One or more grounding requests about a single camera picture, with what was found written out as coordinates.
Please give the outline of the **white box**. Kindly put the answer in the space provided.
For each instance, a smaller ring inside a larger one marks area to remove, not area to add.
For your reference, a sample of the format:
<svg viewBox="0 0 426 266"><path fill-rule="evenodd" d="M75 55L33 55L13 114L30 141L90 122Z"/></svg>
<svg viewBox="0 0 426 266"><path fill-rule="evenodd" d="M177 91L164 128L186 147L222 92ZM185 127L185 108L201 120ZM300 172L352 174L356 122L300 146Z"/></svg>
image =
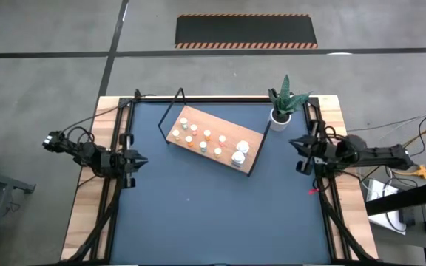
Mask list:
<svg viewBox="0 0 426 266"><path fill-rule="evenodd" d="M378 180L370 180L367 184L367 196L366 201L377 200L381 197L385 197L391 194L396 194L399 189L391 185L386 185ZM407 225L400 222L398 211L389 211L383 214L369 215L368 219L375 225L382 226L391 231L400 233L401 235L406 234Z"/></svg>

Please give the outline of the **black hazard striped floor mat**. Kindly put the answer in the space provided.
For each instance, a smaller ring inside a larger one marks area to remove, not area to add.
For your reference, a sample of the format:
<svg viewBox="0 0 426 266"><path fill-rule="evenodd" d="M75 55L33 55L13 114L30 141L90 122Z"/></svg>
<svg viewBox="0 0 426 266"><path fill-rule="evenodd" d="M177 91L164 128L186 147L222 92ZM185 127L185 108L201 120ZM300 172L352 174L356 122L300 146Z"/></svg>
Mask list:
<svg viewBox="0 0 426 266"><path fill-rule="evenodd" d="M177 17L175 48L185 50L316 49L304 13L190 13Z"/></svg>

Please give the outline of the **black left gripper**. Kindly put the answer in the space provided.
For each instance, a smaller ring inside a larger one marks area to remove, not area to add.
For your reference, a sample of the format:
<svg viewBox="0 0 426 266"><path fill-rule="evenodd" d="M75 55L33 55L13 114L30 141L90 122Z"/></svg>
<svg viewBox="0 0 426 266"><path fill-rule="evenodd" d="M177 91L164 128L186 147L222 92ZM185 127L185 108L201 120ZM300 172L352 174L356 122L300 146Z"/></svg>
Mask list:
<svg viewBox="0 0 426 266"><path fill-rule="evenodd" d="M131 149L134 137L131 133L122 133L119 136L118 144L121 149L110 153L109 166L113 174L123 175L124 188L135 187L133 173L147 164L147 157L141 155L137 150Z"/></svg>

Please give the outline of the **wooden shelf black metal frame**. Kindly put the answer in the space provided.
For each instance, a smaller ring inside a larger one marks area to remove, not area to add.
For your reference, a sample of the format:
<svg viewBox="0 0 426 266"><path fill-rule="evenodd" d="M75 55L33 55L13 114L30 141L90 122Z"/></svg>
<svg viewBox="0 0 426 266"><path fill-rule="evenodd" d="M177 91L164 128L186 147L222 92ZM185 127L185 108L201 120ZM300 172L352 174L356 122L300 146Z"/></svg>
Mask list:
<svg viewBox="0 0 426 266"><path fill-rule="evenodd" d="M265 131L263 133L256 132L252 129L248 129L240 124L233 123L224 118L225 115L238 115L238 111L231 111L225 107L220 106L219 111L222 112L220 117L213 115L211 112L205 112L201 109L189 105L189 99L186 98L183 89L179 89L176 95L171 100L166 111L161 117L158 128L163 129L163 123L166 122L167 117L169 116L170 111L174 104L178 101L178 98L181 98L181 103L183 107L180 110L180 113L175 115L175 119L172 122L172 126L168 132L162 132L162 136L165 139L166 143L175 144L181 148L190 150L195 154L199 154L203 157L209 158L215 162L221 163L225 166L230 166L238 171L241 171L248 176L251 176L254 167L257 162L257 158L260 155L263 144L266 140L266 136L270 129L270 123L267 123L265 126ZM184 117L188 120L188 129L183 129L180 124L180 119ZM197 135L193 136L190 126L192 124L197 125ZM176 141L172 136L172 131L177 129L180 132L180 140ZM211 140L206 141L203 135L205 130L211 132ZM186 136L193 137L193 147L188 147L187 142L185 141ZM225 146L220 146L219 136L224 135L226 137ZM248 154L245 154L245 161L241 167L237 167L231 163L231 156L237 151L236 146L241 141L245 140L248 142L250 149ZM205 141L207 143L207 151L202 152L200 150L200 142ZM219 158L214 156L214 149L221 148L222 154Z"/></svg>

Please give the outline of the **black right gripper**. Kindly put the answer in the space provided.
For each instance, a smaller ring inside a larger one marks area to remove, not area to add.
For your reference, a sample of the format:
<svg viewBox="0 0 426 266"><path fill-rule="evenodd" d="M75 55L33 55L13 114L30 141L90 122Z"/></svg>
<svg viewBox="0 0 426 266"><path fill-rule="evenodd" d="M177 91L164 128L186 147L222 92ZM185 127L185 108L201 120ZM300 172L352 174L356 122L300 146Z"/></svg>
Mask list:
<svg viewBox="0 0 426 266"><path fill-rule="evenodd" d="M311 164L315 159L327 162L329 159L335 158L337 149L333 143L328 141L323 120L310 120L308 129L308 134L289 140L298 155L305 158L296 165L296 170L301 174L311 173Z"/></svg>

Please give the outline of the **snake plant white pot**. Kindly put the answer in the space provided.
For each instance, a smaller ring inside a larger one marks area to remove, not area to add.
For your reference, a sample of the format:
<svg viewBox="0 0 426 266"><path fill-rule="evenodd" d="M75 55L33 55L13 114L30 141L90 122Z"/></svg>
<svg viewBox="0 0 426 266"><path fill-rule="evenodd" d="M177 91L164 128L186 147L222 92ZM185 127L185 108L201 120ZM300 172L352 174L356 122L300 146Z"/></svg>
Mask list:
<svg viewBox="0 0 426 266"><path fill-rule="evenodd" d="M292 115L305 104L311 92L305 94L294 94L290 90L290 78L285 75L279 92L268 89L268 97L272 103L268 120L271 122L270 129L276 132L285 130L291 121Z"/></svg>

